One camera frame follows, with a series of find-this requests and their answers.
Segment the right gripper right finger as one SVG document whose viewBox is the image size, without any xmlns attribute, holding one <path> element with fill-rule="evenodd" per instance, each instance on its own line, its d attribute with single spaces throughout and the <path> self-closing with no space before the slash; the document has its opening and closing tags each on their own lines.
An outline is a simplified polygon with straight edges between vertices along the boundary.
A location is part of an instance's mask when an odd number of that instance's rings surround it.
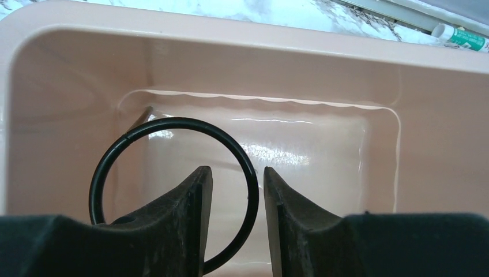
<svg viewBox="0 0 489 277">
<path fill-rule="evenodd" d="M 487 276 L 488 219 L 470 213 L 337 216 L 271 167 L 264 198 L 274 276 Z"/>
</svg>

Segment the pink plastic bin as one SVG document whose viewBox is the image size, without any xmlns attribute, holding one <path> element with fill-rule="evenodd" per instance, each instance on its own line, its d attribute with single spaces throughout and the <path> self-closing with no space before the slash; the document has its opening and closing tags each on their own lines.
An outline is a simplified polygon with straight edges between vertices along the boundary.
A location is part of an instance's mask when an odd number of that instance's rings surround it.
<svg viewBox="0 0 489 277">
<path fill-rule="evenodd" d="M 488 219 L 487 54 L 72 1 L 1 21 L 1 217 L 92 225 L 98 162 L 149 106 L 150 121 L 222 129 L 257 173 L 248 239 L 203 275 L 274 276 L 266 167 L 340 217 Z M 234 155 L 203 133 L 169 129 L 129 145 L 105 182 L 105 224 L 200 166 L 213 178 L 204 262 L 215 257 L 237 235 L 248 192 Z"/>
</svg>

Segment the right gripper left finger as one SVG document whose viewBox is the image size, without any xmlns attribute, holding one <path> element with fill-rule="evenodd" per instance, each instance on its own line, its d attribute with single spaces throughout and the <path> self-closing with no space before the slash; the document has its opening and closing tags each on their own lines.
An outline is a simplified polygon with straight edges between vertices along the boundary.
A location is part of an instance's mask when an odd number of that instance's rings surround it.
<svg viewBox="0 0 489 277">
<path fill-rule="evenodd" d="M 2 276 L 202 276 L 213 178 L 208 166 L 110 224 L 64 215 L 1 217 Z"/>
</svg>

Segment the black wire tripod stand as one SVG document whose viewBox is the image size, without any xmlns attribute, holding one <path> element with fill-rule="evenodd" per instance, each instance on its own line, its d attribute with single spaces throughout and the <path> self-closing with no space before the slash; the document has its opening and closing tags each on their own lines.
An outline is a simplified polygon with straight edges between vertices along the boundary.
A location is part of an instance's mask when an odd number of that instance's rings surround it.
<svg viewBox="0 0 489 277">
<path fill-rule="evenodd" d="M 145 108 L 129 130 L 106 150 L 98 162 L 89 188 L 88 208 L 91 224 L 96 225 L 106 222 L 102 207 L 105 182 L 112 165 L 129 145 L 144 136 L 169 129 L 193 130 L 211 136 L 222 143 L 237 159 L 244 173 L 248 192 L 246 214 L 237 235 L 219 254 L 203 264 L 203 274 L 211 273 L 237 254 L 253 229 L 259 207 L 257 173 L 250 158 L 239 143 L 217 126 L 199 119 L 186 117 L 167 117 L 150 121 L 148 118 L 152 113 L 153 107 Z"/>
</svg>

